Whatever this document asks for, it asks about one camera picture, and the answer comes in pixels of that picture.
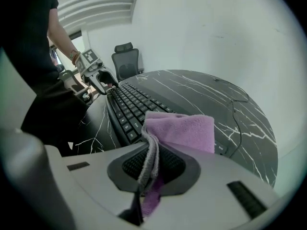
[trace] black keyboard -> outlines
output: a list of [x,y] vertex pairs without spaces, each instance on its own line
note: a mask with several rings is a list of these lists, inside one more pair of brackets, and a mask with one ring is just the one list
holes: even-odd
[[118,88],[108,90],[107,99],[108,113],[122,145],[142,140],[141,129],[147,111],[174,112],[165,104],[127,82]]

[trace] office chair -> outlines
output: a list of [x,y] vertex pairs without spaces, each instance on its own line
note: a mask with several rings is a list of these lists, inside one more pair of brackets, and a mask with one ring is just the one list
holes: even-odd
[[66,70],[59,74],[59,79],[63,80],[65,88],[70,89],[74,92],[74,94],[80,99],[84,100],[84,102],[88,103],[92,99],[92,95],[90,99],[83,99],[83,95],[89,90],[89,87],[84,87],[75,77],[72,71]]
[[139,50],[133,48],[132,43],[117,45],[114,51],[112,60],[118,81],[143,73],[144,69],[139,69],[138,66]]

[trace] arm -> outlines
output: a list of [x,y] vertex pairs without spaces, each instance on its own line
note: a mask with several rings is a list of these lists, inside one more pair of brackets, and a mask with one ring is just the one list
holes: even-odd
[[54,45],[64,54],[67,58],[70,58],[71,53],[75,55],[78,50],[72,44],[71,39],[67,35],[64,28],[59,23],[58,10],[51,9],[49,12],[49,25],[48,25],[48,37],[54,43]]

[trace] round table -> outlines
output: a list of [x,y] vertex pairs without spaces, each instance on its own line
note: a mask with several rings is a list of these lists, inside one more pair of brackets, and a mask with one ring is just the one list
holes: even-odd
[[[143,73],[129,82],[170,106],[177,113],[204,114],[214,118],[215,153],[230,157],[262,181],[274,186],[278,167],[277,145],[273,130],[261,108],[247,94],[226,81],[205,73],[188,70],[159,70]],[[78,154],[120,148],[106,108],[106,97],[94,101],[80,121],[74,149]]]

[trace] purple towel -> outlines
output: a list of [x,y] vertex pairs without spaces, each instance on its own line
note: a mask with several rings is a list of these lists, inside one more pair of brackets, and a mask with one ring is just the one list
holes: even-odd
[[142,134],[149,141],[149,151],[138,178],[141,190],[145,190],[149,178],[153,181],[151,188],[145,190],[145,199],[141,205],[142,214],[147,217],[159,204],[160,189],[163,186],[162,176],[158,174],[158,141],[214,153],[214,119],[205,115],[147,112]]
[[159,141],[173,142],[214,153],[214,118],[176,113],[147,112],[147,132]]

